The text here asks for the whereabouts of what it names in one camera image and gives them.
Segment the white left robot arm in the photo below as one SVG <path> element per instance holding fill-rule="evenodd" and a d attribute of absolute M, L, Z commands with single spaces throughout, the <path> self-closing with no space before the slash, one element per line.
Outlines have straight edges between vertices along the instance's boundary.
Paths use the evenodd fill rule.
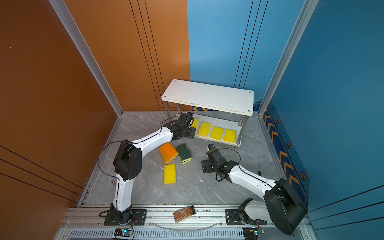
<path fill-rule="evenodd" d="M 142 170 L 142 158 L 152 150 L 169 143 L 186 138 L 194 138 L 195 128 L 192 128 L 194 118 L 191 112 L 181 113 L 177 119 L 166 124 L 154 133 L 135 141 L 119 141 L 119 149 L 113 161 L 117 180 L 114 201 L 110 209 L 105 211 L 105 226 L 132 226 L 134 214 L 132 212 L 132 191 L 135 178 Z"/>

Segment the large yellow coarse sponge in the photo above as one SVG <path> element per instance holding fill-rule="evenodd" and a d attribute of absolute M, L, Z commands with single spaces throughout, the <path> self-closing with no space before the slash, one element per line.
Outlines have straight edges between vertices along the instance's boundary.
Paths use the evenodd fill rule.
<path fill-rule="evenodd" d="M 198 130 L 198 136 L 207 138 L 209 136 L 211 126 L 211 123 L 202 122 Z"/>

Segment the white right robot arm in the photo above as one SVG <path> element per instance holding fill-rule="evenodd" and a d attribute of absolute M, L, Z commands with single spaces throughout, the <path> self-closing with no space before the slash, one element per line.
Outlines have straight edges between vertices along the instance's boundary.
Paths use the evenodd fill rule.
<path fill-rule="evenodd" d="M 238 162 L 228 162 L 214 144 L 208 145 L 206 155 L 208 158 L 202 161 L 204 173 L 215 173 L 218 182 L 225 180 L 239 185 L 264 200 L 263 204 L 258 204 L 249 198 L 239 206 L 239 218 L 244 224 L 270 221 L 285 235 L 294 234 L 308 208 L 287 180 L 270 180 L 248 171 Z"/>

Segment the yellow foam sponge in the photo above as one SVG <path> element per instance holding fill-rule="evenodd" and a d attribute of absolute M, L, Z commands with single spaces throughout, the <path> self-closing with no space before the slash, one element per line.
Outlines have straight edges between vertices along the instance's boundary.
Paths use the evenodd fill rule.
<path fill-rule="evenodd" d="M 234 143 L 236 141 L 237 131 L 226 129 L 223 140 L 225 142 Z"/>
<path fill-rule="evenodd" d="M 222 139 L 223 132 L 224 132 L 223 128 L 214 126 L 211 131 L 210 138 L 213 140 L 220 141 Z"/>

